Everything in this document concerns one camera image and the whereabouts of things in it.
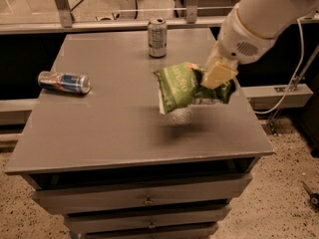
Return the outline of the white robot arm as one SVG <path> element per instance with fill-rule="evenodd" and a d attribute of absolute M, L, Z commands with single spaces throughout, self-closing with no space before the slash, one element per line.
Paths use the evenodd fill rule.
<path fill-rule="evenodd" d="M 240 64 L 258 61 L 290 24 L 318 6 L 319 0 L 240 0 L 221 25 L 201 84 L 214 90 L 233 80 Z"/>

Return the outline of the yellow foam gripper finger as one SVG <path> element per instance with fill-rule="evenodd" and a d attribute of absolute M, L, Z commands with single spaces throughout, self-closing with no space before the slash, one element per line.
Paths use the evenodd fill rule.
<path fill-rule="evenodd" d="M 219 59 L 218 43 L 215 43 L 205 62 L 204 68 L 207 71 L 211 70 L 215 66 L 218 59 Z"/>
<path fill-rule="evenodd" d="M 234 79 L 238 74 L 237 67 L 236 60 L 218 59 L 207 68 L 201 84 L 208 89 L 214 90 Z"/>

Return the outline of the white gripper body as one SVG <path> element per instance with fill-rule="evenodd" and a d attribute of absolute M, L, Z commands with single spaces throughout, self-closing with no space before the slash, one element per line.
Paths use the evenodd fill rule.
<path fill-rule="evenodd" d="M 268 6 L 239 2 L 222 23 L 216 49 L 224 60 L 250 64 L 274 46 L 277 36 L 278 20 Z"/>

